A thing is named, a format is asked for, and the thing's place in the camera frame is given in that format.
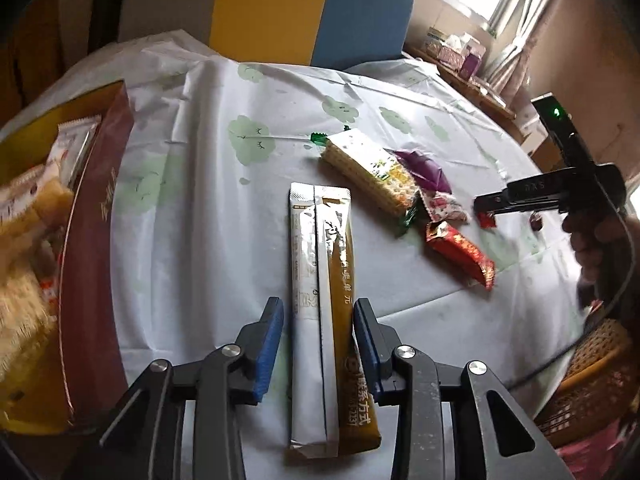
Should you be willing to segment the person's right hand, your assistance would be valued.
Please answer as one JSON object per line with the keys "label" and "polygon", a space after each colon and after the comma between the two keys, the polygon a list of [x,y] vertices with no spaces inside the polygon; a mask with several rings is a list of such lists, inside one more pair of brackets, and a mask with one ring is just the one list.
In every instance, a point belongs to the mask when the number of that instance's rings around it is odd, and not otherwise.
{"label": "person's right hand", "polygon": [[620,221],[615,214],[600,217],[594,211],[579,211],[566,216],[562,229],[570,233],[570,247],[580,266],[577,293],[583,307],[597,299],[597,289],[610,285],[616,292],[623,283],[631,263],[629,232],[634,243],[634,277],[610,312],[611,318],[622,318],[639,297],[639,219],[630,216]]}

